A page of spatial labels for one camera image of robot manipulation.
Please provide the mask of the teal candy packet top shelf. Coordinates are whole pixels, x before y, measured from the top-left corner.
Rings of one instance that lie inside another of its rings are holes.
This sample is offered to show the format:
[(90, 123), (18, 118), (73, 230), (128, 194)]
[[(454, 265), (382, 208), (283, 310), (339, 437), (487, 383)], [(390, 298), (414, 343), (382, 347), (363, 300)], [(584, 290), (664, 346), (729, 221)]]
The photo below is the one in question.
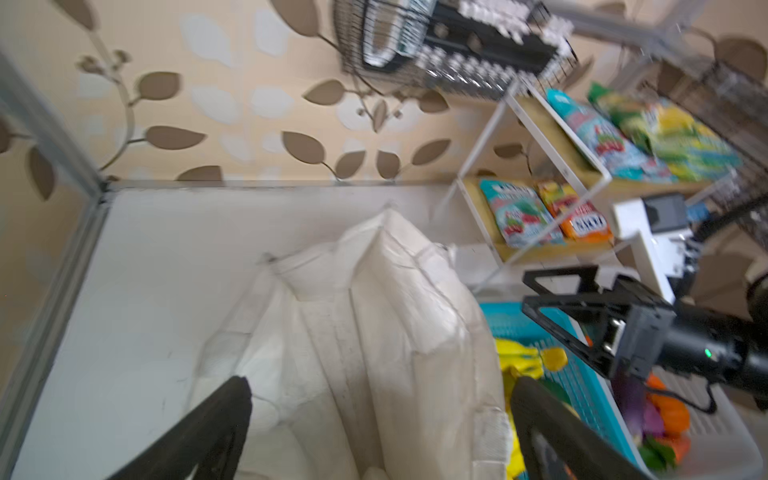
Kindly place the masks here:
[(546, 99), (613, 177), (658, 184), (677, 181), (665, 163), (642, 152), (593, 107), (560, 90), (549, 89)]

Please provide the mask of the green yellow tea packet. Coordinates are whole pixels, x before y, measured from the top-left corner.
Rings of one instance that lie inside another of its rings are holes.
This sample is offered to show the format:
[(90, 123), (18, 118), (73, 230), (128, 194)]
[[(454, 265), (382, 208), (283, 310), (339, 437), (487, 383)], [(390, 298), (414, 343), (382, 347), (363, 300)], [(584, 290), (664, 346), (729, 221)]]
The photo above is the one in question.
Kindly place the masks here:
[(642, 100), (596, 82), (587, 99), (636, 147), (664, 162), (678, 177), (705, 178), (732, 160), (714, 133), (672, 103)]

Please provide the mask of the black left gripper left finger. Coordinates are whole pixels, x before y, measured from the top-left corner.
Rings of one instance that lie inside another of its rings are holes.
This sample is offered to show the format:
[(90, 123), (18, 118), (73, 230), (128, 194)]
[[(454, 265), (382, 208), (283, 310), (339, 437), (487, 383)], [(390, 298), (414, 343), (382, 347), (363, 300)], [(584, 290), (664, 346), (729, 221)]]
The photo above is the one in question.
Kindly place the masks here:
[(232, 479), (252, 413), (251, 389), (233, 376), (113, 479)]

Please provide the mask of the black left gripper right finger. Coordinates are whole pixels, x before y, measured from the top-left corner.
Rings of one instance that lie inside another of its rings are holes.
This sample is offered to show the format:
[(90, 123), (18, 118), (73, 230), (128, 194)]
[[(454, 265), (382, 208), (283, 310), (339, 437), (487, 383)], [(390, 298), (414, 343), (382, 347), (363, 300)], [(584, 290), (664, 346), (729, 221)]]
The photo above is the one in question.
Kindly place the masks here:
[(647, 479), (563, 403), (529, 377), (516, 380), (510, 399), (530, 479)]

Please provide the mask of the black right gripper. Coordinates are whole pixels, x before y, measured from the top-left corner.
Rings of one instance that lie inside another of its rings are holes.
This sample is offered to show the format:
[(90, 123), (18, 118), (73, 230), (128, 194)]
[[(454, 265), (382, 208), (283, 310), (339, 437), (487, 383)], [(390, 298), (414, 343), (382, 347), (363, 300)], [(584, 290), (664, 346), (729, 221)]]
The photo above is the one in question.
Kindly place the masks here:
[[(684, 302), (671, 304), (637, 282), (616, 286), (618, 297), (599, 286), (599, 273), (597, 265), (527, 270), (523, 283), (533, 293), (524, 297), (521, 310), (606, 379), (619, 375), (644, 379), (660, 367), (680, 376), (729, 383), (742, 372), (740, 319)], [(620, 299), (631, 302), (622, 305)], [(595, 333), (592, 345), (569, 333), (544, 309), (567, 314), (578, 323), (578, 330), (589, 326)], [(611, 312), (625, 315), (619, 332)]]

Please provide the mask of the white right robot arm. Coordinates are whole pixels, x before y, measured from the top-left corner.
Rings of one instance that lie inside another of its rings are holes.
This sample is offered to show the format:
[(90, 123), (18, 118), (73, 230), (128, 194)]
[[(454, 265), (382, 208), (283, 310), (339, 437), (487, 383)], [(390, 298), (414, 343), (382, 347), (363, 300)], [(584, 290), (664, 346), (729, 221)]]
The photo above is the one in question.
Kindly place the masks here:
[(767, 406), (767, 260), (710, 251), (707, 241), (752, 212), (759, 195), (690, 217), (679, 194), (623, 205), (635, 275), (597, 282), (599, 266), (529, 270), (522, 312), (598, 375), (644, 382), (654, 368), (725, 385)]

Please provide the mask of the white canvas grocery bag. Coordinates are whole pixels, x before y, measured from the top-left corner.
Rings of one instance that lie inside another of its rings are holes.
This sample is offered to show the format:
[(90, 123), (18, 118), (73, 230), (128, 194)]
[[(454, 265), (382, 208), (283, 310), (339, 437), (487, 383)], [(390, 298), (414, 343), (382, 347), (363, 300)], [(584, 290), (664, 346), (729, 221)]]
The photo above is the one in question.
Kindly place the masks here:
[(262, 257), (205, 342), (187, 404), (246, 379), (240, 479), (501, 479), (513, 446), (478, 302), (448, 250), (385, 210)]

